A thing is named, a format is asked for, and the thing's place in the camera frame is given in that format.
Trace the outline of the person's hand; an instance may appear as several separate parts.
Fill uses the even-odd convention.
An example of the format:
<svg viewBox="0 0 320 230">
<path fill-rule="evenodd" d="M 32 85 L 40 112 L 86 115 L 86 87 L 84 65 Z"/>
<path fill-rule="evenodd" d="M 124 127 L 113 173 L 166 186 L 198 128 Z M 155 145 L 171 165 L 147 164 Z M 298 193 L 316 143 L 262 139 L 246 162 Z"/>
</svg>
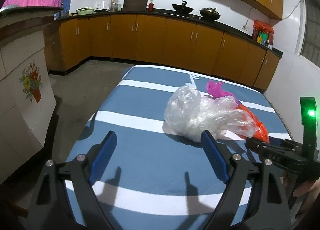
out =
<svg viewBox="0 0 320 230">
<path fill-rule="evenodd" d="M 294 180 L 295 175 L 284 171 L 281 175 L 281 182 L 283 187 L 285 188 L 286 193 L 288 192 L 288 188 L 291 186 L 292 181 Z M 291 216 L 291 222 L 296 223 L 302 220 L 308 211 L 311 209 L 313 203 L 316 201 L 317 196 L 319 195 L 319 178 L 317 180 L 308 180 L 303 184 L 300 184 L 298 187 L 295 187 L 292 193 L 293 197 L 304 197 L 302 200 L 302 204 L 300 206 L 299 211 L 295 214 L 295 216 Z"/>
</svg>

